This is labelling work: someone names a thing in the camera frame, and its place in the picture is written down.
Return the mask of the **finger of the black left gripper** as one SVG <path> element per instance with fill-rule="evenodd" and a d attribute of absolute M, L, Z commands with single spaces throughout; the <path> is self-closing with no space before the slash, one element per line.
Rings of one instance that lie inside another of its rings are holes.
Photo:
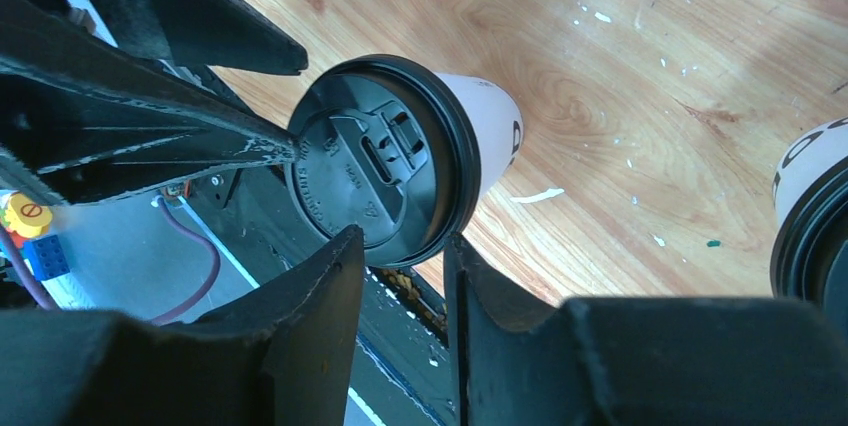
<path fill-rule="evenodd" d="M 94 204 L 291 163 L 297 140 L 28 0 L 1 0 L 1 185 Z"/>
<path fill-rule="evenodd" d="M 145 59 L 297 76 L 306 49 L 244 0 L 90 0 L 117 45 Z"/>

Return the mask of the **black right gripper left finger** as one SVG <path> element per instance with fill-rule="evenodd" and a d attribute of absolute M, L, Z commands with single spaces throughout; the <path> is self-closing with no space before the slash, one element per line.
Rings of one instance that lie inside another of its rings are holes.
<path fill-rule="evenodd" d="M 1 314 L 5 425 L 340 425 L 364 287 L 355 225 L 191 323 Z"/>

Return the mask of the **black plastic cup lid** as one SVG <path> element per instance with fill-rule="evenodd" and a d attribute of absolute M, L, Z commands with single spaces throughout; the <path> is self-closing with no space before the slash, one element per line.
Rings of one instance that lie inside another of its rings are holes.
<path fill-rule="evenodd" d="M 799 196 L 782 221 L 772 249 L 776 297 L 796 298 L 838 317 L 847 308 L 847 160 L 826 170 Z"/>

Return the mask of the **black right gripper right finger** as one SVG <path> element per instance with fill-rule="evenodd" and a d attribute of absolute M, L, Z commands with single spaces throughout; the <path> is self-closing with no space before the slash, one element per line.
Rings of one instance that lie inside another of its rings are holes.
<path fill-rule="evenodd" d="M 843 425 L 847 345 L 796 300 L 574 297 L 552 306 L 461 235 L 444 252 L 462 425 Z"/>

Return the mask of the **white paper coffee cup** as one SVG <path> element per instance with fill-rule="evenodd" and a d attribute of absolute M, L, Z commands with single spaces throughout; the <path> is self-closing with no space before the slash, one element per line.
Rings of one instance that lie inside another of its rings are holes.
<path fill-rule="evenodd" d="M 847 157 L 847 118 L 822 124 L 794 142 L 778 162 L 772 183 L 777 223 L 813 183 Z"/>

